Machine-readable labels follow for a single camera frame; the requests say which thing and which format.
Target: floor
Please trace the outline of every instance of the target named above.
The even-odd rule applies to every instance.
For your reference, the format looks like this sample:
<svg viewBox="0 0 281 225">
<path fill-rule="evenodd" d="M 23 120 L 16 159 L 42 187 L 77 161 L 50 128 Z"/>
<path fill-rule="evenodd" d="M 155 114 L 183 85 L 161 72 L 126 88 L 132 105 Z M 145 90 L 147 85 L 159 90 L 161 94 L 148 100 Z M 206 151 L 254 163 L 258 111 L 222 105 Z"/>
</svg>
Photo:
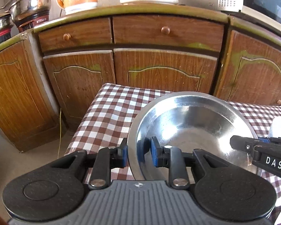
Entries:
<svg viewBox="0 0 281 225">
<path fill-rule="evenodd" d="M 73 134 L 68 131 L 62 137 L 59 157 L 64 155 Z M 57 159 L 58 145 L 59 139 L 25 153 L 19 153 L 0 135 L 0 216 L 4 220 L 9 219 L 2 202 L 5 185 L 12 179 Z"/>
</svg>

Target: green countertop edge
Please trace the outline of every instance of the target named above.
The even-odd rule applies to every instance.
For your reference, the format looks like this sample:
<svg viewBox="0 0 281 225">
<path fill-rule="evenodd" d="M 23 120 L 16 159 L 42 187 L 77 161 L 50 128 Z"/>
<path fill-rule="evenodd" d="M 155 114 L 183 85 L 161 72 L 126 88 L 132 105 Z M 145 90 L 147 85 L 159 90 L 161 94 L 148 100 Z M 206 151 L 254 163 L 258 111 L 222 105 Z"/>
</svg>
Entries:
<svg viewBox="0 0 281 225">
<path fill-rule="evenodd" d="M 50 29 L 59 25 L 102 16 L 112 16 L 119 14 L 135 14 L 135 13 L 159 13 L 159 14 L 172 14 L 196 17 L 200 19 L 208 19 L 215 22 L 228 23 L 228 15 L 208 10 L 204 8 L 179 6 L 179 5 L 165 5 L 165 4 L 140 4 L 140 5 L 117 5 L 109 7 L 100 7 L 92 10 L 77 12 L 74 14 L 66 15 L 60 19 L 44 23 L 36 26 L 34 32 Z"/>
<path fill-rule="evenodd" d="M 12 38 L 10 38 L 10 39 L 0 43 L 0 52 L 2 50 L 6 49 L 9 46 L 12 46 L 13 44 L 16 44 L 17 42 L 26 39 L 26 35 L 28 33 L 31 33 L 31 32 L 33 32 L 33 29 L 26 30 L 25 32 L 17 34 L 16 36 L 14 36 L 14 37 L 12 37 Z"/>
<path fill-rule="evenodd" d="M 251 22 L 248 22 L 248 21 L 245 21 L 245 20 L 233 17 L 233 16 L 229 16 L 229 23 L 233 27 L 251 32 L 251 33 L 258 35 L 264 39 L 267 39 L 281 47 L 281 38 L 279 40 L 278 35 L 275 35 L 274 33 L 270 32 L 270 31 L 266 31 L 266 29 L 259 27 L 258 25 L 254 25 Z"/>
</svg>

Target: stainless steel bowl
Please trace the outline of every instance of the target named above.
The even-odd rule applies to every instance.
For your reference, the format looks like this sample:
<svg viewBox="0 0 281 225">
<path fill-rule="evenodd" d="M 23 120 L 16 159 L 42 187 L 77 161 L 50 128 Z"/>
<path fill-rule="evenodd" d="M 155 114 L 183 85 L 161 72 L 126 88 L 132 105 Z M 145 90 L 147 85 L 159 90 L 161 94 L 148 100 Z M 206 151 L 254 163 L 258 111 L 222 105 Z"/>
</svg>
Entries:
<svg viewBox="0 0 281 225">
<path fill-rule="evenodd" d="M 51 0 L 19 0 L 10 7 L 11 18 L 14 23 L 22 19 L 42 12 L 49 11 L 51 8 Z"/>
<path fill-rule="evenodd" d="M 224 101 L 198 92 L 171 93 L 151 101 L 134 119 L 127 140 L 130 168 L 136 180 L 168 178 L 168 169 L 155 168 L 151 152 L 144 152 L 143 146 L 156 136 L 161 146 L 177 146 L 183 152 L 204 149 L 256 173 L 251 157 L 230 147 L 233 135 L 257 138 L 240 112 Z"/>
<path fill-rule="evenodd" d="M 0 31 L 12 28 L 13 27 L 13 22 L 11 20 L 10 14 L 2 15 L 0 17 Z"/>
</svg>

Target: brown and white tablecloth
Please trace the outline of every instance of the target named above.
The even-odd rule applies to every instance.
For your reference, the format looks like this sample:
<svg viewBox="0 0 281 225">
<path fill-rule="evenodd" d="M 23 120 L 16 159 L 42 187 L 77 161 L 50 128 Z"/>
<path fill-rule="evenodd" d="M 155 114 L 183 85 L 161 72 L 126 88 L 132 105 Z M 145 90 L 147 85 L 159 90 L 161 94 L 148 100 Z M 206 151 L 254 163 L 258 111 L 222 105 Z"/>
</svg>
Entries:
<svg viewBox="0 0 281 225">
<path fill-rule="evenodd" d="M 66 154 L 77 149 L 97 153 L 104 147 L 119 146 L 122 139 L 128 136 L 130 125 L 139 111 L 150 101 L 169 93 L 168 91 L 104 84 L 74 134 Z M 227 103 L 241 112 L 259 137 L 266 137 L 273 119 L 281 116 L 281 106 Z M 262 177 L 272 183 L 277 196 L 281 197 L 281 178 L 266 171 L 262 172 Z M 134 179 L 128 166 L 124 169 L 112 169 L 111 178 Z M 272 212 L 273 221 L 279 214 L 278 210 L 275 209 Z"/>
</svg>

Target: cabinet door knob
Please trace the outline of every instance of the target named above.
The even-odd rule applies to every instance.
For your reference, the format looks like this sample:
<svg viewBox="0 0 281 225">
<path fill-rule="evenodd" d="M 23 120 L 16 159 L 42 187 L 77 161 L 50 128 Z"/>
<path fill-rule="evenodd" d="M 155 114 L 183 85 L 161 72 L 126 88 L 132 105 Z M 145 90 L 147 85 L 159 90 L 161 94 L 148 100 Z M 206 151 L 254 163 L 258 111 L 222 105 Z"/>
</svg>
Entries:
<svg viewBox="0 0 281 225">
<path fill-rule="evenodd" d="M 71 38 L 70 34 L 64 34 L 63 39 L 64 40 L 69 40 Z"/>
<path fill-rule="evenodd" d="M 164 26 L 161 28 L 161 33 L 164 35 L 168 35 L 171 32 L 170 28 L 168 26 Z"/>
</svg>

